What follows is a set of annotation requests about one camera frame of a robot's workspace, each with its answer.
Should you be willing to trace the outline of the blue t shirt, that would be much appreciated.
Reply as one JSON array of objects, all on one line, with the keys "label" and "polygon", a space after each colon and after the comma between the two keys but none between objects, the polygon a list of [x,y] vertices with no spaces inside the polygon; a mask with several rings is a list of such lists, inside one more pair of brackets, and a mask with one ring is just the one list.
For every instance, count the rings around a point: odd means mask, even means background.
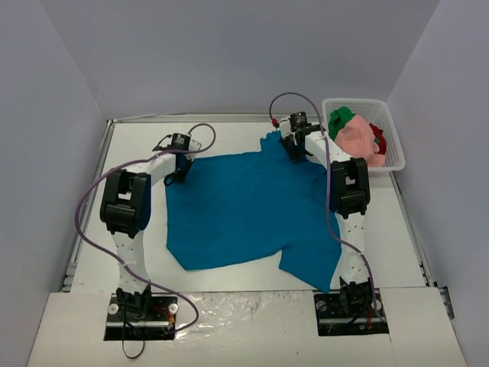
[{"label": "blue t shirt", "polygon": [[340,259],[326,171],[293,162],[270,133],[259,151],[197,158],[166,189],[167,249],[187,271],[279,255],[279,267],[327,292]]}]

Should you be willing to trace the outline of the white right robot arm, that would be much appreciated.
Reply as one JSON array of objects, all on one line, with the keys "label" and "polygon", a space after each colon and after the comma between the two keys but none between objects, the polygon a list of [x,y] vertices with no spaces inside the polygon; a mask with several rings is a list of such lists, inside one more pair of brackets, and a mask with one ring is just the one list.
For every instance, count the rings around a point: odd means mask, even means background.
[{"label": "white right robot arm", "polygon": [[307,121],[305,112],[274,119],[273,124],[293,161],[312,157],[326,169],[328,210],[335,215],[342,245],[338,304],[343,313],[355,316],[372,300],[371,276],[364,261],[364,220],[371,200],[367,162],[345,153],[320,124]]}]

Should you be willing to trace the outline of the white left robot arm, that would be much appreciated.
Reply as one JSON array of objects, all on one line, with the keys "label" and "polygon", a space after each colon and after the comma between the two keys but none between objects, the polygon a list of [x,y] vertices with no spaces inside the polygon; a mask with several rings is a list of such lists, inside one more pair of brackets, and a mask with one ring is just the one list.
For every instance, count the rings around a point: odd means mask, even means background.
[{"label": "white left robot arm", "polygon": [[144,230],[151,217],[152,187],[181,184],[202,144],[191,134],[174,133],[168,146],[154,149],[149,161],[119,168],[107,176],[100,219],[115,242],[119,265],[118,302],[137,320],[154,310],[149,276],[144,261]]}]

